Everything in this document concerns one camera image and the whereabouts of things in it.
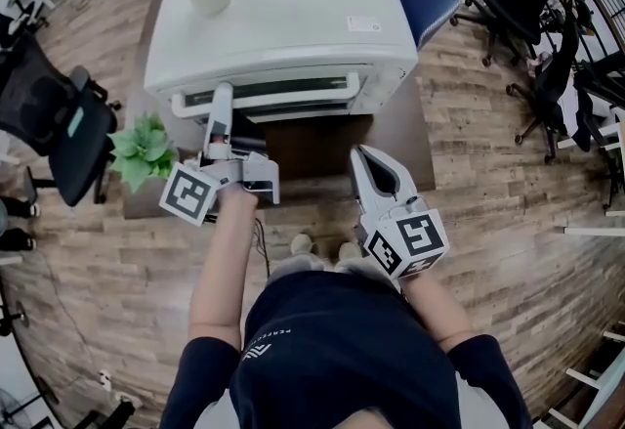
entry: green succulent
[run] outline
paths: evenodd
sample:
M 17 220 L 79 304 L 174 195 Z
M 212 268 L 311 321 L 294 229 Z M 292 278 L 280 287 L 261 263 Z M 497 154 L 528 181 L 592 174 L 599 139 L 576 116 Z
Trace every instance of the green succulent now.
M 108 134 L 115 149 L 110 166 L 121 174 L 134 193 L 148 177 L 167 179 L 174 166 L 176 153 L 170 149 L 163 122 L 157 114 L 138 116 L 135 128 Z

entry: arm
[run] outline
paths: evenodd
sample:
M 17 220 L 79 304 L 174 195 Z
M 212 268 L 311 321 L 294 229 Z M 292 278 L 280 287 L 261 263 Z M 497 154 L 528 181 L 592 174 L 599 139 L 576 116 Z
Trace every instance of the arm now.
M 241 303 L 258 198 L 240 185 L 219 192 L 220 212 L 191 297 L 189 341 L 215 337 L 241 349 Z
M 431 272 L 399 283 L 408 303 L 445 353 L 476 336 L 467 312 Z

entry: shoe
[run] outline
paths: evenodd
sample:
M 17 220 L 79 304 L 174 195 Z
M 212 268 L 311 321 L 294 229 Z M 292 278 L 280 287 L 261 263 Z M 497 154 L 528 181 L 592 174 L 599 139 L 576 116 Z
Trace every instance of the shoe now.
M 291 241 L 291 255 L 302 252 L 312 253 L 313 245 L 314 243 L 310 236 L 299 233 Z
M 347 261 L 349 259 L 361 259 L 362 251 L 360 247 L 352 242 L 343 243 L 339 248 L 339 260 Z
M 38 203 L 30 205 L 30 217 L 39 217 L 41 215 L 41 207 Z

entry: label sticker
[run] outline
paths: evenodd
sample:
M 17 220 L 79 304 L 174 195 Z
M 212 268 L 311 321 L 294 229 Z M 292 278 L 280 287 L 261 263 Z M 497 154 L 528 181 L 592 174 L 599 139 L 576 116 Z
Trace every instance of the label sticker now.
M 67 135 L 69 137 L 74 137 L 76 129 L 78 128 L 78 125 L 80 125 L 80 122 L 82 121 L 84 116 L 85 110 L 82 107 L 78 107 L 76 113 L 74 113 L 74 115 L 71 117 L 69 125 L 67 125 Z
M 348 30 L 376 33 L 382 31 L 382 26 L 373 16 L 348 16 Z

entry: teal tag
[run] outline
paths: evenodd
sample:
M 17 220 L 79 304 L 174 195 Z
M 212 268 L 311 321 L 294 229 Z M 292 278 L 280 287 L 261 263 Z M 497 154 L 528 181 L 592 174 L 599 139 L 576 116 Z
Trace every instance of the teal tag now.
M 69 137 L 74 136 L 74 133 L 76 132 L 78 125 L 80 125 L 80 122 L 82 121 L 82 118 L 84 115 L 85 115 L 84 109 L 82 107 L 79 107 L 76 110 L 76 113 L 74 113 L 73 117 L 71 118 L 69 125 L 67 126 L 67 135 Z

